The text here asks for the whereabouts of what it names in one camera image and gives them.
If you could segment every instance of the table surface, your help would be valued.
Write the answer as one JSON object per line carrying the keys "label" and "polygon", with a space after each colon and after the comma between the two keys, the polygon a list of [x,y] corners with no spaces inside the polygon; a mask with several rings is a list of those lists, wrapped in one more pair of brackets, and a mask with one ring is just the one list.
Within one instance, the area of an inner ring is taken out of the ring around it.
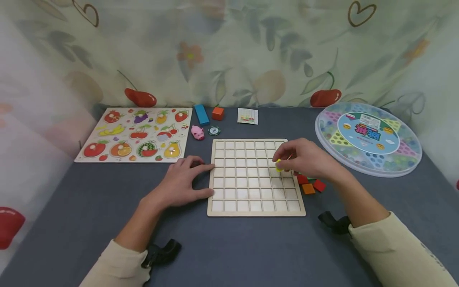
{"label": "table surface", "polygon": [[[226,108],[216,138],[306,137],[319,146],[314,120],[321,109],[260,108],[259,125],[237,124]],[[197,124],[193,114],[192,124]],[[213,137],[192,137],[185,155],[210,162]],[[166,163],[74,163],[0,277],[0,286],[76,287],[139,200],[166,173]],[[367,190],[442,261],[459,281],[459,196],[427,155],[414,172],[385,179],[352,171]],[[208,187],[209,174],[195,188]],[[335,236],[317,219],[344,208],[328,185],[303,196],[306,217],[209,218],[207,200],[166,212],[153,241],[182,244],[176,260],[155,267],[146,286],[380,286],[348,236]]]}

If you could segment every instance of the sleeve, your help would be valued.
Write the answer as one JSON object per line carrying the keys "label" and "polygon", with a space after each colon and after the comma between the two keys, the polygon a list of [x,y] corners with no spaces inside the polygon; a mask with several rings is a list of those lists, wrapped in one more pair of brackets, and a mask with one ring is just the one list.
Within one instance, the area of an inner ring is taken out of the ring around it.
{"label": "sleeve", "polygon": [[150,268],[141,267],[146,256],[111,240],[80,287],[142,287],[150,279]]}
{"label": "sleeve", "polygon": [[390,212],[384,220],[349,226],[352,241],[385,287],[457,287],[442,263]]}

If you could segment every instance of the orange puzzle piece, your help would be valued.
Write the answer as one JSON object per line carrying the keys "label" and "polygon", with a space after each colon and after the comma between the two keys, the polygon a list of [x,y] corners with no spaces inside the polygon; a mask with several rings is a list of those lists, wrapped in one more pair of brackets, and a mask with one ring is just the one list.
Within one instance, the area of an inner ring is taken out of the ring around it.
{"label": "orange puzzle piece", "polygon": [[312,184],[302,184],[301,187],[303,188],[303,193],[304,194],[314,194],[315,190]]}
{"label": "orange puzzle piece", "polygon": [[212,118],[221,121],[223,120],[223,114],[225,113],[225,110],[221,107],[215,107],[212,111]]}

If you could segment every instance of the right hand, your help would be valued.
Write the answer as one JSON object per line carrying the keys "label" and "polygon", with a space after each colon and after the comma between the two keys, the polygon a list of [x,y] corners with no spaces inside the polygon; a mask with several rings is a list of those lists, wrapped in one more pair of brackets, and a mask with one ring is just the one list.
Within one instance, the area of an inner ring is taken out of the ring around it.
{"label": "right hand", "polygon": [[281,161],[276,163],[277,168],[293,170],[312,178],[333,181],[347,172],[331,155],[305,138],[284,142],[280,145],[274,154],[273,162],[279,158]]}

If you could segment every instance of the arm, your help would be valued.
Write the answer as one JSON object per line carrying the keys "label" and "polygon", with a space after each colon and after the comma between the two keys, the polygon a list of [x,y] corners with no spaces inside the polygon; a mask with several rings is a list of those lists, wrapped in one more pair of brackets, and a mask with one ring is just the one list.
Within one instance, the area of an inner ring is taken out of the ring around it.
{"label": "arm", "polygon": [[171,164],[162,182],[140,201],[131,219],[109,243],[80,287],[141,287],[148,281],[150,268],[143,269],[141,264],[161,213],[167,207],[211,196],[212,189],[193,190],[191,182],[198,174],[213,168],[213,164],[204,164],[196,156]]}
{"label": "arm", "polygon": [[279,158],[279,169],[291,169],[333,184],[351,221],[353,243],[383,286],[457,287],[429,249],[316,144],[306,139],[286,142],[276,151],[273,161]]}

